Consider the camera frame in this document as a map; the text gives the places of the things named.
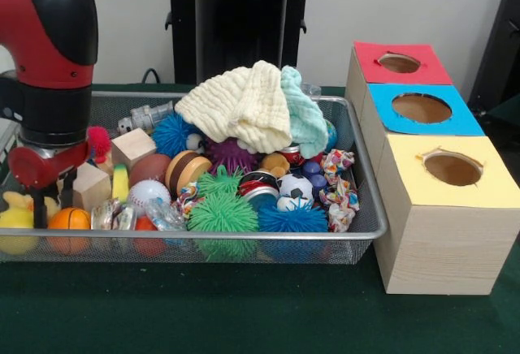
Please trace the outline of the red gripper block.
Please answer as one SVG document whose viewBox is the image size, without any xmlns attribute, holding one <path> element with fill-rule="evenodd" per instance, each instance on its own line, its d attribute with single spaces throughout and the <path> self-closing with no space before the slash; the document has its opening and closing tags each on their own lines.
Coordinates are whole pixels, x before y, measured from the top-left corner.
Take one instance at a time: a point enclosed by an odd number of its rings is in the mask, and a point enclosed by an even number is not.
<svg viewBox="0 0 520 354">
<path fill-rule="evenodd" d="M 34 227 L 47 228 L 47 209 L 45 196 L 41 189 L 63 178 L 60 193 L 61 207 L 73 206 L 73 184 L 77 177 L 77 168 L 90 155 L 90 144 L 83 142 L 65 148 L 41 148 L 22 145 L 8 155 L 8 165 L 15 179 L 27 188 L 32 188 Z"/>
</svg>

